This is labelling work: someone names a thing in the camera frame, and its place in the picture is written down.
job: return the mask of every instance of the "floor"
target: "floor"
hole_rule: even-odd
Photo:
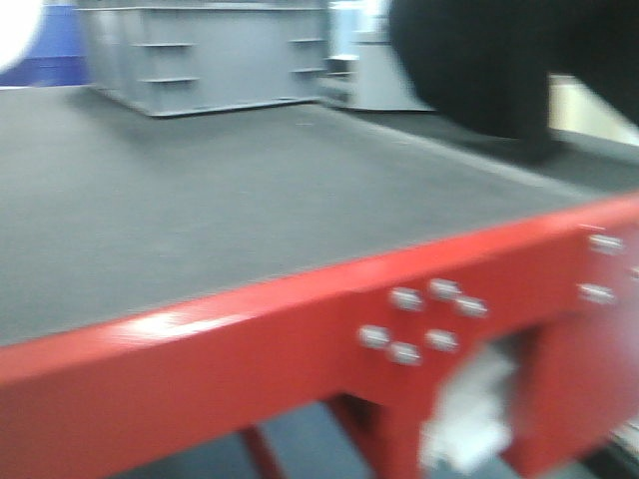
[[[370,479],[370,471],[322,405],[312,404],[266,422],[263,431],[290,479]],[[111,479],[261,479],[238,435],[230,435]],[[441,466],[429,479],[518,479],[493,459],[471,476]],[[570,464],[543,479],[596,479]]]

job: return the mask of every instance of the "red metal frame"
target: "red metal frame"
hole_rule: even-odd
[[[439,385],[481,341],[522,330],[508,458],[536,474],[639,406],[638,222],[634,194],[0,348],[0,477],[102,477],[348,394],[371,404],[364,422],[341,399],[331,406],[377,476],[416,479]],[[593,232],[626,250],[592,251]],[[484,299],[488,317],[434,300],[422,312],[389,304],[393,287],[425,291],[434,277]],[[613,288],[618,304],[582,300],[583,282]],[[364,324],[418,345],[423,364],[361,347]],[[454,331],[459,351],[428,349],[432,328]]]

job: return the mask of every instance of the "black object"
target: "black object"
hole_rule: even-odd
[[[479,133],[557,153],[548,73],[570,73],[639,124],[639,2],[394,0],[391,43],[417,95]]]
[[[618,444],[610,443],[582,463],[602,479],[638,479],[639,462]]]

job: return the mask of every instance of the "gray rubber mat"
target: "gray rubber mat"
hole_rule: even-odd
[[[320,106],[0,92],[0,345],[600,195]]]

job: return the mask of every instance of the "red metal beam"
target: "red metal beam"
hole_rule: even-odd
[[[263,479],[287,479],[275,451],[258,426],[247,427],[240,434]]]
[[[627,306],[638,220],[635,194],[0,348],[0,477],[102,477],[349,393],[382,406],[370,432],[380,477],[416,478],[418,424],[478,342],[610,312],[581,299],[578,283],[611,287]],[[623,254],[591,250],[589,237],[602,232],[626,242]],[[421,312],[389,304],[394,287],[426,296],[436,277],[485,301],[486,317],[430,299]],[[421,365],[360,346],[364,324],[416,345]],[[456,354],[427,348],[433,328],[457,335]],[[629,404],[634,396],[611,407]]]

